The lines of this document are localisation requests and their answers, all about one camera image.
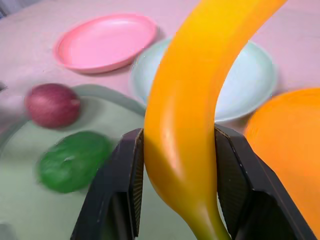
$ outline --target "plate rim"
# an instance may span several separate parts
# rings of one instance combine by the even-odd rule
[[[152,46],[150,46],[149,48],[144,50],[135,59],[133,65],[132,65],[132,67],[130,69],[130,77],[129,77],[129,81],[128,81],[129,90],[132,93],[133,97],[137,101],[139,101],[142,105],[144,105],[145,108],[147,108],[147,103],[143,99],[143,97],[140,94],[138,94],[138,90],[136,88],[136,84],[134,83],[135,82],[134,78],[135,78],[135,75],[136,75],[136,71],[137,71],[137,68],[140,65],[140,59],[143,58],[145,55],[149,54],[154,49],[158,48],[159,46],[161,46],[161,45],[163,45],[163,44],[165,44],[167,42],[170,42],[172,39],[173,39],[172,37],[165,38],[163,40],[160,40],[160,41],[156,42],[155,44],[153,44]],[[252,107],[248,108],[246,111],[243,111],[240,114],[235,114],[235,115],[229,116],[229,117],[215,118],[214,123],[216,123],[216,124],[221,124],[221,123],[234,121],[234,120],[243,118],[243,117],[247,116],[248,114],[254,112],[256,109],[261,107],[268,99],[270,99],[273,96],[273,93],[275,92],[275,90],[277,88],[278,78],[279,78],[279,67],[274,63],[271,55],[263,47],[261,47],[259,44],[255,43],[255,42],[253,42],[251,40],[249,40],[248,43],[245,46],[247,46],[247,45],[254,46],[271,63],[272,73],[270,74],[271,75],[270,87],[264,92],[263,97],[261,97],[259,99],[259,101],[257,101],[255,104],[253,104]]]

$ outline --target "tabletop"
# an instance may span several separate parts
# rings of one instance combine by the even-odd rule
[[[0,20],[0,125],[23,111],[25,93],[35,84],[98,84],[132,97],[131,66],[83,75],[58,66],[52,50],[70,28],[99,16],[139,13],[158,25],[157,40],[173,36],[199,0],[44,0]],[[279,71],[277,94],[320,86],[320,1],[288,0],[252,40],[272,56]],[[242,131],[246,118],[227,126]]]

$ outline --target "green lime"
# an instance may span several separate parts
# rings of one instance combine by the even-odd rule
[[[39,179],[59,193],[80,190],[91,183],[113,148],[108,138],[93,131],[67,136],[49,148],[39,161]]]

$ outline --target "mint green plate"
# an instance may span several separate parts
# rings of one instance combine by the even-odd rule
[[[135,97],[145,106],[158,66],[170,42],[171,39],[165,39],[155,43],[137,58],[132,67],[129,85]],[[238,119],[260,107],[272,96],[277,78],[271,57],[249,41],[234,61],[223,84],[216,104],[215,123]]]
[[[0,136],[0,239],[69,240],[86,197],[86,190],[69,194],[50,191],[35,178],[43,152],[60,139],[94,130],[116,143],[123,134],[143,128],[145,108],[120,93],[97,85],[77,86],[83,113],[63,130],[34,125],[23,118]],[[112,229],[106,226],[107,240]],[[154,191],[144,173],[138,240],[196,240],[188,225]]]

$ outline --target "banana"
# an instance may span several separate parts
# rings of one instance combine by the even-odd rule
[[[159,65],[144,121],[145,166],[158,195],[198,240],[230,239],[216,199],[220,90],[239,52],[285,1],[202,0]]]

